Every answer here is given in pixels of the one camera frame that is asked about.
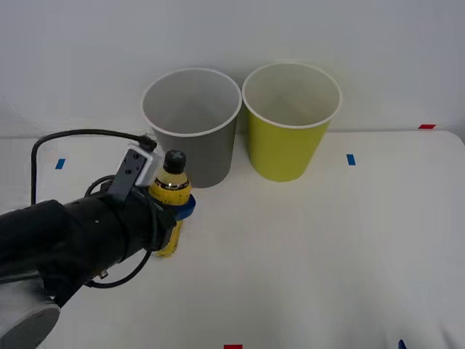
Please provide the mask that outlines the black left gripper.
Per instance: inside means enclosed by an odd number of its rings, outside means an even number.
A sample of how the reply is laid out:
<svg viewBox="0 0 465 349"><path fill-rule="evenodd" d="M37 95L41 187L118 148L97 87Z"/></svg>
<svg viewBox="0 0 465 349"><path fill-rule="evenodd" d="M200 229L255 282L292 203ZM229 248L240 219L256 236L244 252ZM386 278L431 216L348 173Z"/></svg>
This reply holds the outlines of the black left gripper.
<svg viewBox="0 0 465 349"><path fill-rule="evenodd" d="M171 238L176 220L188 218L194 211L196 201L189 197L183 205L163 205L146 190L133 190L122 209L122 220L129 234L127 257L141 249L158 252L164 249Z"/></svg>

